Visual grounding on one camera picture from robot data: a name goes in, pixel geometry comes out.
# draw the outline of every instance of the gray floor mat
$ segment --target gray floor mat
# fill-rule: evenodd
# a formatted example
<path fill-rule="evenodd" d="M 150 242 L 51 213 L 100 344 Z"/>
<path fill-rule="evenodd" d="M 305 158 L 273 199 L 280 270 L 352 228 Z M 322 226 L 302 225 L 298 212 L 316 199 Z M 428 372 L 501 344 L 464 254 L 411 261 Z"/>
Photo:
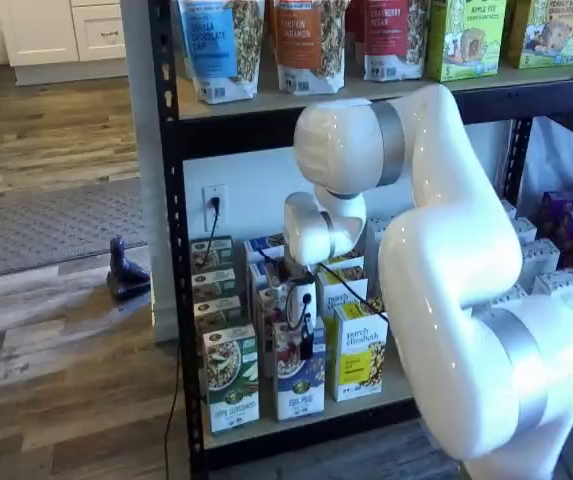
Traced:
<path fill-rule="evenodd" d="M 139 179 L 0 197 L 0 275 L 146 243 Z"/>

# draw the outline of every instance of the wooden floor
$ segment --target wooden floor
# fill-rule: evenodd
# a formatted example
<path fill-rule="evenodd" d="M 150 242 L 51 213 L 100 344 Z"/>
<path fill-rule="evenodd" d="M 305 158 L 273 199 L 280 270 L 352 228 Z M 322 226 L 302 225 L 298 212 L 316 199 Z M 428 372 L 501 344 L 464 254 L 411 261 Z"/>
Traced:
<path fill-rule="evenodd" d="M 137 175 L 128 80 L 17 88 L 0 67 L 0 194 Z"/>
<path fill-rule="evenodd" d="M 0 194 L 137 174 L 123 79 L 16 89 L 0 69 Z M 146 247 L 131 250 L 148 265 Z M 121 306 L 107 255 L 0 277 L 0 479 L 162 479 L 174 348 L 153 343 L 148 296 Z M 171 478 L 187 479 L 183 403 Z M 220 480 L 458 478 L 417 422 L 250 465 Z M 567 477 L 563 472 L 556 476 Z"/>

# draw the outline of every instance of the metal shelf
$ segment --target metal shelf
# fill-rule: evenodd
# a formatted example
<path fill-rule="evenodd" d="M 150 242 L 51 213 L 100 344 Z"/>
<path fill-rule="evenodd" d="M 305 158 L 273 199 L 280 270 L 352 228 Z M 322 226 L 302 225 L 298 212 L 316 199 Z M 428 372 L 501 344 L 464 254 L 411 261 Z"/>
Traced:
<path fill-rule="evenodd" d="M 410 390 L 401 370 L 392 369 L 393 377 L 384 383 L 381 396 L 353 401 L 355 403 L 344 402 L 343 405 L 327 404 L 327 412 L 321 417 L 287 424 L 264 418 L 248 429 L 220 434 L 217 438 L 211 437 L 204 428 L 194 341 L 183 162 L 205 156 L 291 146 L 298 115 L 309 103 L 358 96 L 394 98 L 429 81 L 374 84 L 360 80 L 355 72 L 349 71 L 346 88 L 336 96 L 292 97 L 276 90 L 277 82 L 271 79 L 273 74 L 267 62 L 262 69 L 256 99 L 206 106 L 195 101 L 192 86 L 186 80 L 177 80 L 170 1 L 148 0 L 148 16 L 191 477 L 207 478 L 208 472 L 216 468 L 416 417 L 418 411 L 409 398 Z M 502 67 L 495 77 L 452 82 L 447 86 L 455 95 L 465 123 L 516 120 L 503 185 L 504 195 L 515 201 L 532 117 L 573 111 L 573 67 L 529 71 Z M 390 362 L 390 366 L 399 367 L 396 362 Z"/>
<path fill-rule="evenodd" d="M 252 100 L 220 105 L 199 102 L 192 83 L 177 77 L 184 159 L 291 146 L 295 124 L 309 104 L 346 98 L 383 100 L 411 93 L 431 80 L 374 83 L 349 65 L 346 86 L 336 95 L 293 96 L 277 88 L 277 68 L 263 58 L 258 94 Z M 501 65 L 496 76 L 445 84 L 454 94 L 464 123 L 532 118 L 573 110 L 573 66 L 517 70 Z M 212 142 L 213 138 L 221 139 Z"/>

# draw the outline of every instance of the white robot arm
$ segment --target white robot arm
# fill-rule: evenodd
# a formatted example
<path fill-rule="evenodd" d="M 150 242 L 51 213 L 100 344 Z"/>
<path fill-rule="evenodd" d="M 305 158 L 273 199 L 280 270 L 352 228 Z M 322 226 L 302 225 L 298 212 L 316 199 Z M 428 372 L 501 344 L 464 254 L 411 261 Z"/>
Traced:
<path fill-rule="evenodd" d="M 474 479 L 551 478 L 573 425 L 573 311 L 549 297 L 470 318 L 521 269 L 513 227 L 441 85 L 302 113 L 295 152 L 315 196 L 286 201 L 287 250 L 314 265 L 354 247 L 362 192 L 412 176 L 416 208 L 379 252 L 384 304 L 429 429 Z"/>

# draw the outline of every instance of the power outlet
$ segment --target power outlet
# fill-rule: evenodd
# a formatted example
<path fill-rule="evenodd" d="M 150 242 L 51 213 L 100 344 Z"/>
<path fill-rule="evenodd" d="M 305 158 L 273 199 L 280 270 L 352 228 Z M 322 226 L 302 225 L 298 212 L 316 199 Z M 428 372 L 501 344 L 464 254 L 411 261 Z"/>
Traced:
<path fill-rule="evenodd" d="M 211 185 L 202 188 L 202 197 L 204 201 L 204 231 L 210 233 L 215 221 L 215 209 L 210 203 L 213 197 L 219 197 L 219 219 L 217 220 L 217 227 L 215 231 L 220 230 L 226 225 L 228 198 L 226 185 Z"/>

